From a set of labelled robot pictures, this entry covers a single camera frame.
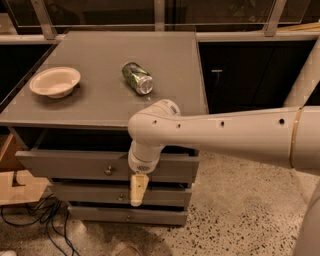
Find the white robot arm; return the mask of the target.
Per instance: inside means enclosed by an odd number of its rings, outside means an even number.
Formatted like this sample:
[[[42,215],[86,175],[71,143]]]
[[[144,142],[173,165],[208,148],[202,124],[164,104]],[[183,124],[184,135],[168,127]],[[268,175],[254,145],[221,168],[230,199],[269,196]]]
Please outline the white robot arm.
[[[183,116],[170,100],[137,112],[128,123],[128,155],[136,172],[131,202],[142,201],[138,187],[156,168],[162,150],[182,146],[318,174],[320,110],[306,102],[319,83],[319,46],[311,50],[282,108]]]

